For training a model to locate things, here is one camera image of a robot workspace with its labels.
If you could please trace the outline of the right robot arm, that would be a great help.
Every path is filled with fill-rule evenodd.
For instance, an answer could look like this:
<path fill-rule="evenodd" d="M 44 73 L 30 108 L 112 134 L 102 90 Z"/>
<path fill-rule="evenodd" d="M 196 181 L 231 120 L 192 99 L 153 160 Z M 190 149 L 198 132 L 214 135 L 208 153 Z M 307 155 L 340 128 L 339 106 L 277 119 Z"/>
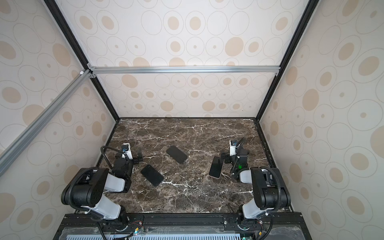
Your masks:
<path fill-rule="evenodd" d="M 291 196 L 277 168 L 248 167 L 248 152 L 244 149 L 221 153 L 219 161 L 231 164 L 231 177 L 252 185 L 253 199 L 240 206 L 238 225 L 245 220 L 259 220 L 291 205 Z"/>

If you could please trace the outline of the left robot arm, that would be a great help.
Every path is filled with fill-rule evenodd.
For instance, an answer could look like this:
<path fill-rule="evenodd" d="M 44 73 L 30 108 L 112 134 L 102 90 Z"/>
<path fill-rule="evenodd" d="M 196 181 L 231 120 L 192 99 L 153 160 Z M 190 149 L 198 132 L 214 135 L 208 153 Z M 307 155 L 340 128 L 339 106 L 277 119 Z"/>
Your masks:
<path fill-rule="evenodd" d="M 142 151 L 138 151 L 136 158 L 131 158 L 125 151 L 123 157 L 116 159 L 111 171 L 97 167 L 80 169 L 63 190 L 62 204 L 100 220 L 126 226 L 129 217 L 125 208 L 108 199 L 104 192 L 127 193 L 132 184 L 134 165 L 142 161 Z"/>

